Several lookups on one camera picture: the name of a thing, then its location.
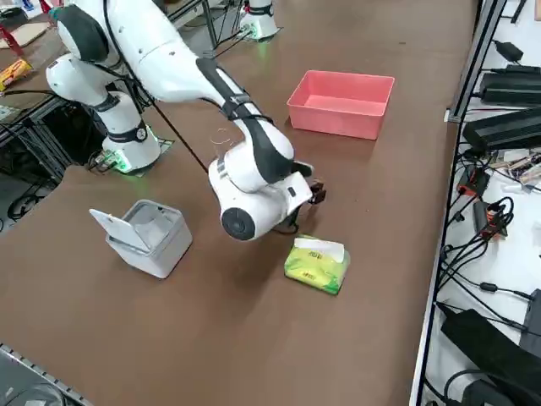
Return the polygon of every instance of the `electronic device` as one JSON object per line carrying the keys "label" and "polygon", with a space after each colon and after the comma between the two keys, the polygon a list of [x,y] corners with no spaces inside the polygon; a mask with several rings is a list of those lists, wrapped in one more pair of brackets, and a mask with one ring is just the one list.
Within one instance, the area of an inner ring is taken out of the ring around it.
{"label": "electronic device", "polygon": [[541,105],[541,76],[484,74],[479,95],[483,103],[531,107]]}
{"label": "electronic device", "polygon": [[477,379],[470,383],[462,394],[462,406],[516,406],[496,386]]}
{"label": "electronic device", "polygon": [[[440,306],[446,318],[441,331],[480,369],[515,382],[541,397],[541,359],[514,344],[476,310],[455,313]],[[508,382],[491,381],[515,404],[539,406],[540,398]]]}
{"label": "electronic device", "polygon": [[[241,30],[253,38],[274,35],[273,15],[271,0],[249,0]],[[56,16],[70,53],[46,69],[47,81],[58,95],[85,104],[100,118],[107,129],[104,155],[117,170],[137,171],[160,156],[158,140],[133,98],[107,89],[125,79],[127,69],[128,81],[150,99],[205,100],[243,133],[244,140],[208,168],[221,225],[230,236],[257,239],[313,198],[307,180],[313,168],[294,160],[289,139],[244,88],[214,59],[195,55],[152,0],[73,0]]]}
{"label": "electronic device", "polygon": [[476,150],[541,146],[541,108],[530,108],[466,123],[462,133]]}
{"label": "electronic device", "polygon": [[533,334],[523,332],[519,346],[541,358],[541,337],[534,335],[541,336],[541,290],[535,289],[532,296],[533,300],[528,303],[523,324]]}
{"label": "electronic device", "polygon": [[466,196],[483,196],[489,186],[490,176],[475,165],[466,165],[464,172],[456,185],[456,191]]}
{"label": "electronic device", "polygon": [[485,201],[473,203],[473,223],[475,233],[484,237],[490,235],[507,237],[507,228],[500,224],[493,224],[494,213],[489,210],[490,204]]}

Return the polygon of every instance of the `yellow package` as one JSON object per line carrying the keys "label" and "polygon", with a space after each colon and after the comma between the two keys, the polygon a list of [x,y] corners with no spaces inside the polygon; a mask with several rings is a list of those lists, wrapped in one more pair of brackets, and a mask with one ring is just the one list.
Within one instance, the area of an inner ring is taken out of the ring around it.
{"label": "yellow package", "polygon": [[[305,235],[302,238],[314,239]],[[322,250],[293,246],[284,266],[286,276],[328,294],[338,294],[350,262],[347,251],[343,253],[342,262],[339,262]]]}
{"label": "yellow package", "polygon": [[32,67],[23,59],[18,59],[0,73],[0,91],[5,91],[15,80],[25,77]]}

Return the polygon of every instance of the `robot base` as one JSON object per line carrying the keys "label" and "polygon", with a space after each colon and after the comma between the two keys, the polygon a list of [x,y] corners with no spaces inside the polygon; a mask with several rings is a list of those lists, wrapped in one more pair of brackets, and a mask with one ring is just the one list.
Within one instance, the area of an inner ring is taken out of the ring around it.
{"label": "robot base", "polygon": [[274,17],[265,15],[253,15],[246,13],[240,20],[239,36],[244,36],[251,31],[245,40],[262,41],[273,37],[280,29],[276,27]]}
{"label": "robot base", "polygon": [[147,137],[143,142],[115,142],[105,138],[102,144],[102,166],[115,164],[120,173],[130,173],[153,164],[160,157],[161,148],[152,130],[146,126]]}

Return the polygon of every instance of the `green tissue package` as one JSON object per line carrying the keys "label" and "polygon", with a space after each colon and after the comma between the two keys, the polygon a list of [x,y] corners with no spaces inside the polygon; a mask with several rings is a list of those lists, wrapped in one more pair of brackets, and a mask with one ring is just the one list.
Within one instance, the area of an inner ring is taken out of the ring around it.
{"label": "green tissue package", "polygon": [[343,244],[301,235],[286,259],[286,276],[328,294],[338,294],[350,257]]}

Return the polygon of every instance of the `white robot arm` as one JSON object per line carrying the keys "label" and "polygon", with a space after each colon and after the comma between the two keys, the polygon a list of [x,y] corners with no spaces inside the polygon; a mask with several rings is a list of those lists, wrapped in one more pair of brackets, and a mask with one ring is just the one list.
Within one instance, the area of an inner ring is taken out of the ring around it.
{"label": "white robot arm", "polygon": [[114,77],[92,64],[125,62],[156,99],[207,100],[239,127],[244,141],[209,167],[221,224],[235,239],[257,239],[311,199],[311,167],[294,162],[287,137],[214,60],[190,51],[151,0],[74,0],[58,14],[58,32],[71,54],[47,69],[51,88],[93,107],[110,133],[104,148],[138,162],[130,167],[157,159],[156,139],[129,96],[105,89]]}

